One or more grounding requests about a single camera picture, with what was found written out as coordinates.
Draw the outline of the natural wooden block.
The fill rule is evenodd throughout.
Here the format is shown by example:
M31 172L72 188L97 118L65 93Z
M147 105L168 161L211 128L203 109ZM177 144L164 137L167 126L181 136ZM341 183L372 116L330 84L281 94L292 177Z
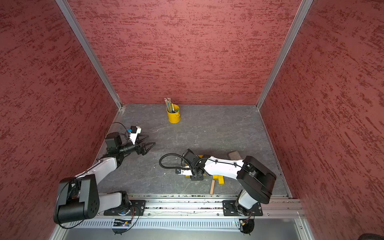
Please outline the natural wooden block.
M211 187L210 187L210 195L214 194L214 188L215 188L215 180L212 180Z

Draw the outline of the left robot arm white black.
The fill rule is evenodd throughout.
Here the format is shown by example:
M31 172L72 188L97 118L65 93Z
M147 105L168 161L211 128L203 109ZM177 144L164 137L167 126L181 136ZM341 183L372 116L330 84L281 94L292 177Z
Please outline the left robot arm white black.
M83 173L60 181L53 215L57 225L62 227L65 223L82 222L105 211L121 216L134 213L125 191L101 194L98 185L108 174L119 168L131 153L144 156L155 143L145 143L147 136L138 132L128 133L125 143L121 136L118 132L107 134L106 154Z

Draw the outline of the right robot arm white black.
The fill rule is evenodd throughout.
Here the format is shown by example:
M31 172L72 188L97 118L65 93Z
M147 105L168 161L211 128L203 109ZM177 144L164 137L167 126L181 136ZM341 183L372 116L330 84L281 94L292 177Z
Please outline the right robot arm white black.
M223 176L237 180L243 187L237 204L250 210L255 204L270 202L277 176L269 168L252 156L243 160L224 160L213 156L198 156L187 150L182 157L186 166L182 175L190 175L192 180L199 180L206 175Z

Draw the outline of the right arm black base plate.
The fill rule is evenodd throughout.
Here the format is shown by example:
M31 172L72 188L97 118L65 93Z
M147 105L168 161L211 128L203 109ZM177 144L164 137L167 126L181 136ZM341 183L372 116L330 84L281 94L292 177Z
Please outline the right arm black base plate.
M222 201L224 216L240 216L240 217L249 217L263 216L263 210L261 204L257 202L250 210L242 207L240 204L237 204L236 201L224 200Z

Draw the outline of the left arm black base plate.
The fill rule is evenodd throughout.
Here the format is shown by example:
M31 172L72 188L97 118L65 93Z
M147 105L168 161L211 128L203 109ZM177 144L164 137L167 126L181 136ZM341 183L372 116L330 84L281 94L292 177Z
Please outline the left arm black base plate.
M119 217L132 217L143 216L147 201L145 200L131 200L129 207L124 209L110 209L104 211L104 216L119 216Z

